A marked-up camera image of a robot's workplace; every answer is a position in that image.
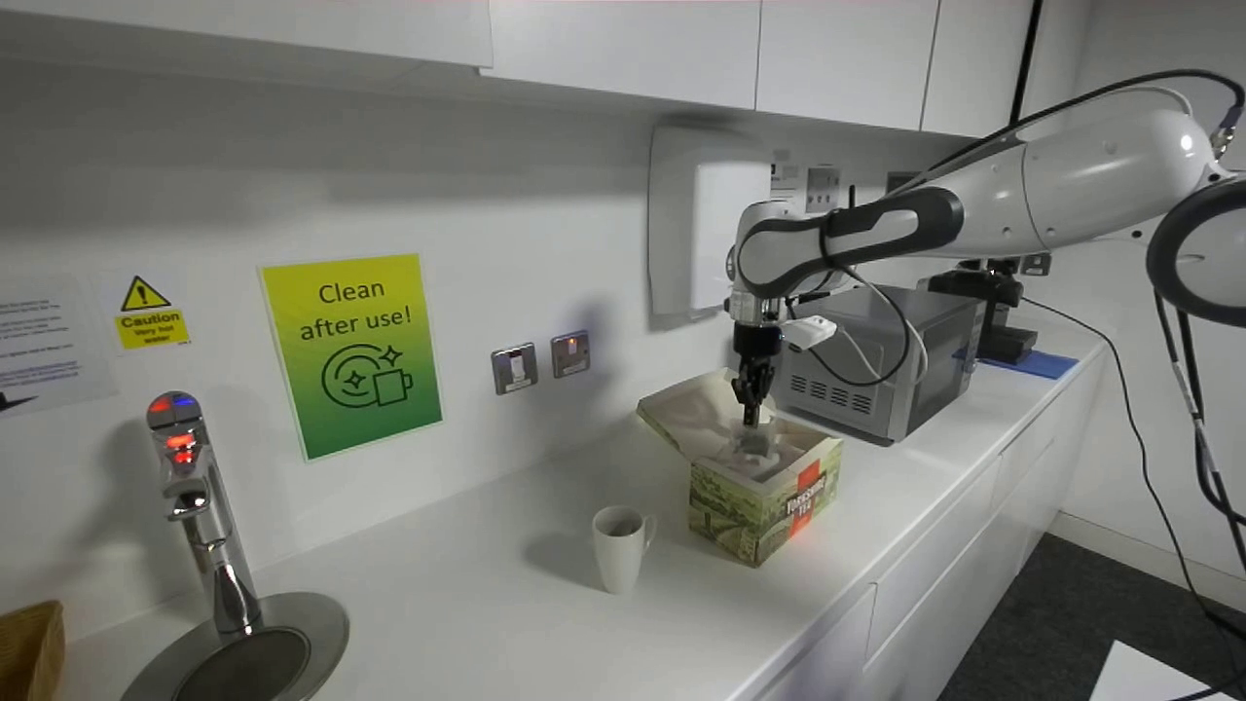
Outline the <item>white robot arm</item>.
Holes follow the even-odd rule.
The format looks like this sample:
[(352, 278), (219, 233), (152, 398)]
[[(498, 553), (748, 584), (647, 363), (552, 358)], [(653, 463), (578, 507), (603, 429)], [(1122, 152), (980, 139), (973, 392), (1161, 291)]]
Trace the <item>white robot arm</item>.
[(758, 420), (784, 344), (784, 310), (810, 278), (909, 257), (1023, 257), (1156, 219), (1144, 249), (1153, 288), (1180, 310), (1243, 326), (1246, 178), (1183, 107), (1069, 124), (1012, 139), (926, 184), (829, 214), (752, 202), (727, 253), (727, 314), (744, 420)]

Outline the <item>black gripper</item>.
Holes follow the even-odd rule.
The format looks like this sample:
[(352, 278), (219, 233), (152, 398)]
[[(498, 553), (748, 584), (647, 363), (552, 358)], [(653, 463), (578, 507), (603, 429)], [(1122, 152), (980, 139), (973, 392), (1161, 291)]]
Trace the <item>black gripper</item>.
[(748, 324), (734, 326), (734, 352), (736, 352), (734, 390), (736, 390), (736, 402), (744, 403), (748, 429), (766, 420), (766, 407), (758, 402), (771, 390), (778, 344), (784, 335), (774, 326), (748, 326)]

